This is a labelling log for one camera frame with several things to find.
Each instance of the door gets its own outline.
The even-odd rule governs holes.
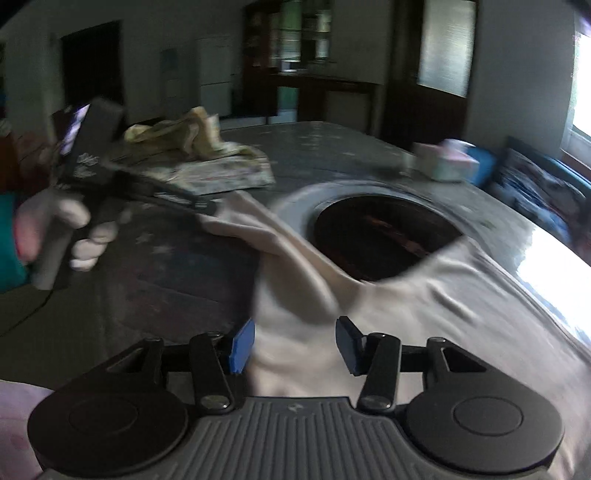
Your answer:
[[[119,22],[110,22],[61,39],[66,105],[84,105],[96,96],[124,104],[120,30]]]
[[[461,138],[466,120],[478,4],[396,0],[392,58],[381,138],[414,142]]]

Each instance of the wooden furniture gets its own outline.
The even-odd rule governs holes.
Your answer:
[[[325,77],[309,73],[281,72],[269,76],[269,83],[275,87],[297,88],[298,122],[325,121],[328,92],[348,92],[365,94],[368,99],[365,132],[371,132],[374,115],[375,95],[378,85],[375,83],[356,82],[337,77]]]

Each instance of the black handheld device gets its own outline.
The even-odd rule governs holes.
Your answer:
[[[107,161],[109,148],[124,109],[97,98],[79,109],[64,138],[60,161],[54,167],[53,186],[80,199],[90,212],[90,223],[74,230],[53,219],[33,266],[31,283],[39,290],[56,290],[69,285],[70,251],[74,243],[87,238],[100,223],[116,221],[129,200],[153,203],[189,213],[212,215],[216,203],[204,200],[165,182],[134,173]]]
[[[28,437],[43,480],[550,480],[563,437],[544,397],[445,338],[407,346],[363,335],[348,317],[336,343],[348,398],[240,394],[254,324],[188,345],[144,340],[42,401]],[[189,394],[170,388],[189,372]],[[396,404],[404,372],[424,391]]]

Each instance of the pink tissue box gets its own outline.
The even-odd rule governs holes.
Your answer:
[[[459,150],[415,143],[414,169],[435,181],[463,181],[471,179],[478,171],[479,163]]]

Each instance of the teal fabric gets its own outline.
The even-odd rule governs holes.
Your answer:
[[[17,257],[12,236],[14,195],[0,195],[0,293],[27,281],[27,270]]]

